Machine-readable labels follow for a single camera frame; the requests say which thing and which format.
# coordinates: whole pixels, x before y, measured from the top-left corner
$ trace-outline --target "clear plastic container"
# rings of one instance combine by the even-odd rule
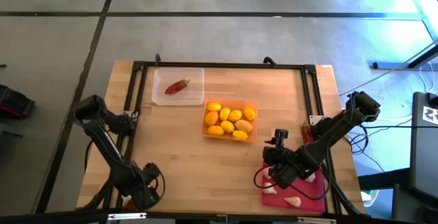
[[[187,87],[175,94],[166,89],[182,79],[190,79]],[[152,101],[158,105],[200,105],[204,102],[204,69],[157,69],[153,78]]]

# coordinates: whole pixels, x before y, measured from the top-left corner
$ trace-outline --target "white sticker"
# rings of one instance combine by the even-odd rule
[[[434,108],[423,107],[423,121],[438,125],[438,110]]]

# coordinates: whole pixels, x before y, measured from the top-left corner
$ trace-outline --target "red chili pepper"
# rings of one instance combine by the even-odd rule
[[[310,125],[307,123],[303,123],[301,126],[301,134],[304,145],[313,142],[312,131],[310,130]]]
[[[165,94],[174,94],[174,93],[184,89],[185,87],[187,87],[187,84],[189,82],[190,82],[190,79],[189,80],[185,80],[185,79],[180,80],[180,81],[174,83],[173,85],[169,86],[166,89]]]

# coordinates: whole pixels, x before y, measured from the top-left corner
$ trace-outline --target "orange plastic container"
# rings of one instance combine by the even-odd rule
[[[251,123],[251,125],[253,126],[253,130],[251,132],[248,133],[248,138],[246,140],[238,140],[238,139],[234,139],[233,138],[233,134],[228,134],[228,133],[224,133],[223,136],[211,136],[207,134],[207,130],[208,130],[208,126],[205,124],[204,119],[208,114],[208,109],[207,106],[210,103],[219,103],[222,108],[229,108],[231,111],[234,110],[240,110],[242,111],[242,120],[248,121],[249,123]],[[255,119],[254,121],[249,121],[248,119],[245,118],[245,115],[243,114],[244,108],[245,107],[250,107],[254,110],[255,112]],[[204,106],[204,116],[203,116],[203,127],[202,127],[202,134],[205,137],[208,138],[217,138],[217,139],[226,139],[226,140],[234,140],[234,141],[239,141],[239,142],[255,142],[257,141],[257,120],[259,119],[259,108],[258,105],[256,103],[251,103],[251,102],[247,102],[247,101],[238,101],[238,100],[231,100],[231,99],[210,99],[210,98],[206,98],[205,99],[205,106]],[[216,122],[215,125],[220,126],[220,123],[222,122],[222,120],[218,119],[218,122]]]

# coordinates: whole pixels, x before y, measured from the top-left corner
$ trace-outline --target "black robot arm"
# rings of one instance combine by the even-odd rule
[[[263,159],[267,165],[272,166],[269,174],[283,189],[289,187],[297,177],[307,179],[322,167],[325,178],[332,183],[332,191],[339,196],[347,212],[360,214],[346,198],[323,163],[330,147],[341,140],[353,127],[363,122],[375,121],[380,113],[380,104],[365,92],[354,92],[349,97],[346,109],[335,117],[322,119],[312,126],[313,142],[299,147],[296,151],[283,145],[288,131],[276,129],[274,138],[266,141],[275,147],[264,147]]]
[[[137,210],[145,210],[158,203],[160,196],[150,186],[161,174],[158,167],[148,163],[141,170],[135,163],[127,162],[105,130],[107,124],[111,132],[128,135],[133,132],[131,117],[126,114],[116,116],[107,110],[104,100],[96,95],[80,101],[73,112],[76,124],[91,137],[111,168],[107,183],[85,208],[96,208],[99,205],[110,182],[123,196],[131,196]]]

